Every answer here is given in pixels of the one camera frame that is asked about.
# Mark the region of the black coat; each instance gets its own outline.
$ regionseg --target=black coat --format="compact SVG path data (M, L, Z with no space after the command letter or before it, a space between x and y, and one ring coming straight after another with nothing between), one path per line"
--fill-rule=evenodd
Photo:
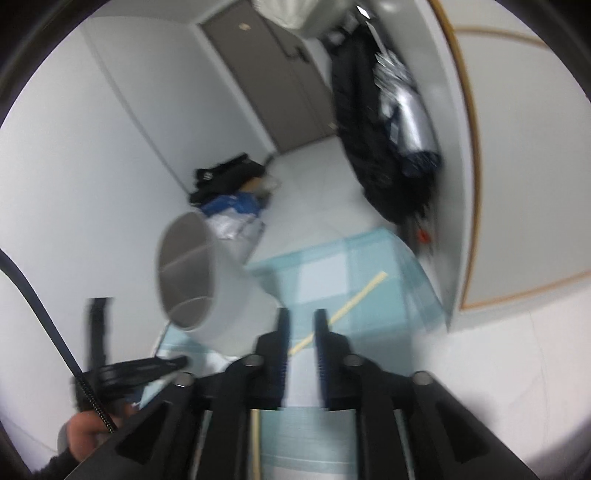
M378 46L374 38L367 27L359 26L340 45L325 46L332 58L338 134L365 197L393 223L422 214L433 178L402 175L400 157L379 118L379 88L374 82Z

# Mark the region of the white wall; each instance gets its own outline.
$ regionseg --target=white wall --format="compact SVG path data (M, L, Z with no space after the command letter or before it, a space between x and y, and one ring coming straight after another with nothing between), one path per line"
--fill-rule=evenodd
M469 127L456 66L427 0L370 4L415 77L443 156L433 205L434 265L441 302L451 315L466 272L473 196Z
M269 154L187 25L91 18L85 29L115 89L187 190L193 170Z
M440 0L454 27L484 27L537 35L495 0Z
M591 270L591 105L549 49L472 35L460 45L482 157L467 291L478 306Z
M165 324L158 241L187 210L186 195L121 107L80 31L17 99L0 129L0 171L0 245L78 362L86 361L85 311L94 296L115 298L110 360L149 355ZM3 275L0 312L0 417L26 432L17 443L35 468L74 413L70 373Z
M316 38L302 38L302 42L306 46L308 53L316 64L316 68L320 72L325 84L329 87L332 85L332 61L326 49L322 46L320 40Z

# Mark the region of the hanging clothes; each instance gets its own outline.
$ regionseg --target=hanging clothes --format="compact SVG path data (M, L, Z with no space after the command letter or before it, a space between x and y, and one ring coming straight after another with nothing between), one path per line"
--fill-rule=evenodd
M401 224L423 216L431 199L434 172L408 177L404 158L381 116L375 70L380 52L366 25L339 28L323 41L332 59L332 87L338 134L370 204L388 221Z

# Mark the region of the door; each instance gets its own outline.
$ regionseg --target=door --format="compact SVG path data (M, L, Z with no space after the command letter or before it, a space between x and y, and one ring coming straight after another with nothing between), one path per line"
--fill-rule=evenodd
M279 152L335 133L332 95L296 36L264 20L246 1L203 29Z

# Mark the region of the human hand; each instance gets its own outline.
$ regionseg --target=human hand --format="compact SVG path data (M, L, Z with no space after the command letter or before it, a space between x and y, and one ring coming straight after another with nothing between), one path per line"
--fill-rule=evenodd
M125 406L125 417L135 413L131 405ZM115 424L120 427L122 419L112 417ZM68 447L70 453L79 463L86 460L99 446L99 435L108 433L106 425L93 410L83 411L74 415L66 427Z

